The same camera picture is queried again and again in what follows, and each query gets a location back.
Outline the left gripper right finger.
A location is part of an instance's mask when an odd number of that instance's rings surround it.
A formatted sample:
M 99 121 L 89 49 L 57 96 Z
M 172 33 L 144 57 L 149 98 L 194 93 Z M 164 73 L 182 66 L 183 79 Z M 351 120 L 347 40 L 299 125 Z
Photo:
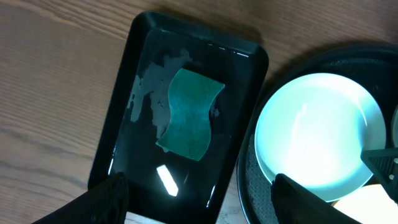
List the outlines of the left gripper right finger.
M 271 201 L 279 223 L 358 224 L 284 174 L 271 186 Z

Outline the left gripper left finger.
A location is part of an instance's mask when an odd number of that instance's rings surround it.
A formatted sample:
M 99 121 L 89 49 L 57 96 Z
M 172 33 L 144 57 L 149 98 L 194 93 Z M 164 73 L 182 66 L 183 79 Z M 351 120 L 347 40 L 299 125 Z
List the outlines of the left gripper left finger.
M 124 224 L 128 182 L 118 173 L 34 224 Z

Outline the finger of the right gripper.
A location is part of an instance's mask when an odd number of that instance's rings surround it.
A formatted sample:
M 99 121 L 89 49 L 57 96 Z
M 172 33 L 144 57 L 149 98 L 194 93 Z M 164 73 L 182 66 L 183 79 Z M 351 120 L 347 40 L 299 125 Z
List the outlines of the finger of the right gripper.
M 366 150 L 361 153 L 361 160 L 397 203 L 397 148 Z

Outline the light blue plate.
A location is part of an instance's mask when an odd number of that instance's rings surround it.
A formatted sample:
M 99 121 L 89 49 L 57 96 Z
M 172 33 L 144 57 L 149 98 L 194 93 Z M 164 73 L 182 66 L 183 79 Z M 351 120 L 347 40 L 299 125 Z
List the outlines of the light blue plate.
M 326 202 L 362 187 L 373 174 L 361 153 L 386 143 L 384 117 L 370 92 L 332 73 L 304 75 L 279 88 L 254 132 L 268 181 L 284 174 Z
M 396 106 L 391 120 L 391 138 L 394 147 L 397 147 L 398 146 L 398 106 Z

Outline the green yellow sponge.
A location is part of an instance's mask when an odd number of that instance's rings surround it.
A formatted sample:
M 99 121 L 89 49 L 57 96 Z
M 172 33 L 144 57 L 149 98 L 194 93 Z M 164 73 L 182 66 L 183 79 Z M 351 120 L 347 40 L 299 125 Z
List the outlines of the green yellow sponge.
M 181 68 L 169 85 L 170 121 L 156 145 L 199 161 L 211 142 L 210 108 L 225 84 Z

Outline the yellow plate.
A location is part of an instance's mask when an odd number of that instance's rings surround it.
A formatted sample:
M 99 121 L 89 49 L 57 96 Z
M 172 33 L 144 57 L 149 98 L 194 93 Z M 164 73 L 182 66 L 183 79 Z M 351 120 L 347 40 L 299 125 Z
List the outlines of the yellow plate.
M 361 187 L 333 206 L 360 223 L 397 224 L 397 204 L 381 184 Z

